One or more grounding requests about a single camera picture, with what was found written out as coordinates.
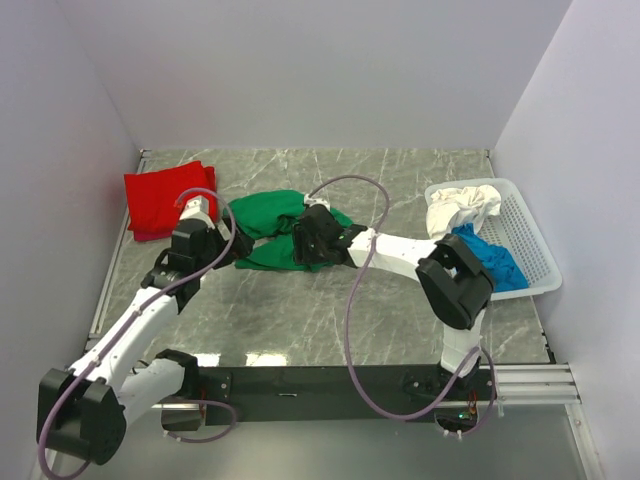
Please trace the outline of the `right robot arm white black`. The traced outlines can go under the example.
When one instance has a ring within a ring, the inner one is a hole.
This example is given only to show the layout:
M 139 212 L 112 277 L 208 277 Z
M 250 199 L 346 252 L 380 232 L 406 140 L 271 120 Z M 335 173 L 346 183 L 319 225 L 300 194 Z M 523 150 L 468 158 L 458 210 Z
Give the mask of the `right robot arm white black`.
M 455 234 L 417 240 L 359 224 L 343 227 L 322 205 L 304 210 L 293 225 L 292 238 L 293 258 L 299 265 L 369 267 L 418 282 L 444 324 L 440 390 L 460 399 L 473 388 L 481 356 L 481 324 L 495 281 L 464 240 Z

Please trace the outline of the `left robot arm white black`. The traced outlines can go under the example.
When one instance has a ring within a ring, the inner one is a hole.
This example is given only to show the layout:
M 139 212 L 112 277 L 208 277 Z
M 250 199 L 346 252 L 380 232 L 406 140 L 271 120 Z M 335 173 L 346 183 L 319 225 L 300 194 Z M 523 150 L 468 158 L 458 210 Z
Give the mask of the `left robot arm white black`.
M 202 276 L 247 257 L 252 246 L 232 214 L 221 224 L 204 214 L 179 220 L 169 248 L 116 324 L 70 367 L 51 369 L 40 381 L 39 462 L 53 450 L 103 465 L 119 449 L 127 427 L 154 404 L 172 397 L 205 404 L 198 361 L 191 354 L 164 350 L 141 372 L 132 370 L 163 326 L 198 293 Z

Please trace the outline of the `green t shirt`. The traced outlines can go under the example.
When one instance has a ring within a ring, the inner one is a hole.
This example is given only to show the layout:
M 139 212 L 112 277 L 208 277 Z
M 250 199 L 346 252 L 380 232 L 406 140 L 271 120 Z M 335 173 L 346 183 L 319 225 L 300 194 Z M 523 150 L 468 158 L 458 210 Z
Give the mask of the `green t shirt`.
M 293 225 L 304 211 L 304 196 L 295 190 L 260 192 L 230 202 L 237 227 L 253 240 L 266 239 L 235 262 L 239 270 L 318 272 L 330 262 L 310 266 L 294 262 Z

